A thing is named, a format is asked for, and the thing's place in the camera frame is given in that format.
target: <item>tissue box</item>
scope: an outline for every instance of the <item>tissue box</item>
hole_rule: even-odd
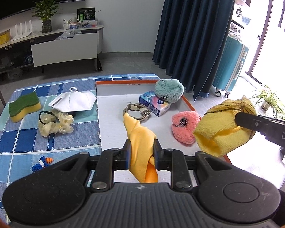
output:
[[[171,106],[170,103],[165,102],[157,97],[154,91],[149,91],[140,95],[139,103],[148,107],[149,110],[157,116],[164,114]]]

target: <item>storage box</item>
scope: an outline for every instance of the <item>storage box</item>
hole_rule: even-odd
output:
[[[82,28],[91,28],[91,27],[96,27],[97,25],[98,25],[98,21],[93,21],[93,20],[83,20],[81,22]]]
[[[11,40],[11,30],[6,30],[5,32],[0,33],[0,45],[3,45],[10,40]]]
[[[158,80],[127,80],[127,81],[97,81],[97,109],[99,123],[99,136],[101,139],[102,151],[111,148],[122,148],[128,138],[127,131],[123,123],[123,110],[129,103],[137,103],[139,96],[149,90],[154,90]],[[141,122],[142,126],[149,128],[156,134],[162,148],[173,148],[180,150],[184,155],[194,156],[200,151],[195,142],[192,146],[185,146],[177,141],[172,133],[171,117],[182,111],[194,111],[189,101],[182,96],[179,101],[171,104],[170,109],[165,114],[157,117],[153,113],[150,117]],[[139,116],[139,112],[129,111],[132,116]],[[171,172],[160,170],[158,182],[169,182]],[[192,184],[196,186],[194,176],[191,171]],[[114,182],[138,182],[129,170],[114,171]]]
[[[164,114],[171,106],[170,103],[157,97],[154,91],[148,91],[140,95],[139,103],[148,107],[157,116]]]

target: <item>teal crochet item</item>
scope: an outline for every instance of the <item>teal crochet item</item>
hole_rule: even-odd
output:
[[[157,97],[169,103],[178,101],[184,93],[184,86],[179,80],[162,79],[155,84],[155,94]]]

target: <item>suitcase handle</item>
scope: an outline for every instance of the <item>suitcase handle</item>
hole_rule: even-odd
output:
[[[234,77],[235,80],[239,77],[239,74],[241,73],[241,69],[242,69],[243,64],[244,64],[244,61],[241,61],[241,64],[239,65],[238,72],[237,72],[236,76]]]
[[[242,42],[242,39],[236,33],[230,33],[228,36]]]

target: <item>white wall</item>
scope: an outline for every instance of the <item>white wall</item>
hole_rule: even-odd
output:
[[[53,30],[62,28],[62,20],[76,15],[77,8],[95,7],[96,18],[104,25],[104,52],[153,52],[164,0],[85,0],[61,3],[52,17]],[[10,16],[0,21],[0,32],[10,29],[15,36],[15,24],[32,19],[41,31],[42,22],[32,17],[32,11]]]

